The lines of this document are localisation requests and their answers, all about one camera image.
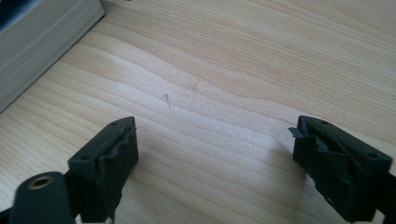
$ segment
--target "black plastic part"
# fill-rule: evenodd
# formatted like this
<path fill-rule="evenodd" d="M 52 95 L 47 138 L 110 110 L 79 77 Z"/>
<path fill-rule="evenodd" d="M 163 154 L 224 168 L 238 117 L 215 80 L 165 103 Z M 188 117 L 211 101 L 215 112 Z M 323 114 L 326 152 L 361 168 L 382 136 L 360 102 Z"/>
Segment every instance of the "black plastic part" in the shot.
<path fill-rule="evenodd" d="M 71 224 L 67 188 L 61 173 L 49 172 L 25 180 L 17 189 L 8 224 Z"/>
<path fill-rule="evenodd" d="M 33 176 L 18 188 L 0 224 L 114 220 L 121 191 L 138 161 L 134 118 L 108 124 L 69 161 L 70 170 Z"/>
<path fill-rule="evenodd" d="M 396 207 L 385 205 L 394 205 L 385 198 L 395 196 L 391 157 L 325 120 L 300 116 L 290 131 L 296 138 L 293 159 L 346 221 L 371 221 L 377 208 L 392 218 Z M 386 187 L 389 195 L 383 197 Z"/>
<path fill-rule="evenodd" d="M 138 161 L 135 130 L 134 118 L 116 120 L 68 161 L 68 179 L 80 184 L 76 206 L 83 222 L 114 220 L 122 187 Z"/>

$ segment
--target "wooden table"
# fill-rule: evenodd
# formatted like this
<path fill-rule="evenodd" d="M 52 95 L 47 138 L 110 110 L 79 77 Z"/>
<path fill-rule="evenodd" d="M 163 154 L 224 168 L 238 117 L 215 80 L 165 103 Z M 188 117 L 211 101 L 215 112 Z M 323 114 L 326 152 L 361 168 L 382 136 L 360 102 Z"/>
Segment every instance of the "wooden table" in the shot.
<path fill-rule="evenodd" d="M 394 0 L 103 3 L 0 115 L 0 210 L 129 116 L 140 161 L 118 223 L 345 223 L 291 158 L 302 114 L 396 158 Z"/>

